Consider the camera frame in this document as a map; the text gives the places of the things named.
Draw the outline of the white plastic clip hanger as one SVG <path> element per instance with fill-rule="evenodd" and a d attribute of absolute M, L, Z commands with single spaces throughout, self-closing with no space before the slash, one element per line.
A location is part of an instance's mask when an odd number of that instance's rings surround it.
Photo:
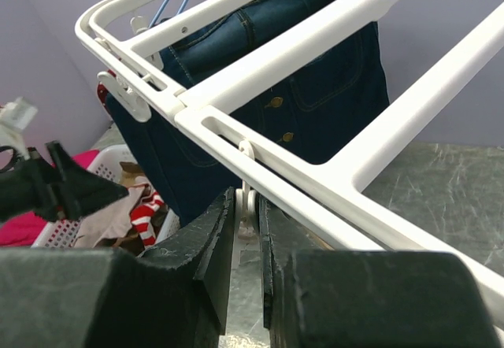
<path fill-rule="evenodd" d="M 333 246 L 450 253 L 502 329 L 502 276 L 363 193 L 502 48 L 502 7 L 391 101 L 378 20 L 399 0 L 206 0 L 130 39 L 109 31 L 152 1 L 103 0 L 75 33 L 182 226 L 235 187 L 239 217 L 268 198 Z"/>

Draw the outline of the beige striped-cuff sock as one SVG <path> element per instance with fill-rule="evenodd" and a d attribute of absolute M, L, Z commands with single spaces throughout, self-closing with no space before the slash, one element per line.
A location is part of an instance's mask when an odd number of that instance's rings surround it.
<path fill-rule="evenodd" d="M 132 229 L 131 211 L 151 189 L 147 183 L 128 188 L 128 196 L 82 219 L 75 248 L 94 248 L 124 238 Z"/>

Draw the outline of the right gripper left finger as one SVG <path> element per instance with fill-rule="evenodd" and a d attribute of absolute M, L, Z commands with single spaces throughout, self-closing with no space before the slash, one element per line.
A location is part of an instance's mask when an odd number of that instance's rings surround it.
<path fill-rule="evenodd" d="M 4 347 L 215 347 L 224 333 L 235 192 L 134 256 L 122 249 L 1 252 Z"/>

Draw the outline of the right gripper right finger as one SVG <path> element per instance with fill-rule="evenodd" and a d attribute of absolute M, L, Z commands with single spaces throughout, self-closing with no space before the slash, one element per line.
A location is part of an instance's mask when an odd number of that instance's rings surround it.
<path fill-rule="evenodd" d="M 258 200 L 274 347 L 498 347 L 473 275 L 448 253 L 326 250 Z"/>

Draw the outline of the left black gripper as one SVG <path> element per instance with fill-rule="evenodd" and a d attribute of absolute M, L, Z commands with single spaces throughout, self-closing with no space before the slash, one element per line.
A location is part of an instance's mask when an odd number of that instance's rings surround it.
<path fill-rule="evenodd" d="M 58 141 L 47 143 L 50 165 L 35 147 L 1 170 L 1 222 L 33 212 L 45 221 L 80 220 L 128 196 L 128 189 L 79 166 Z"/>

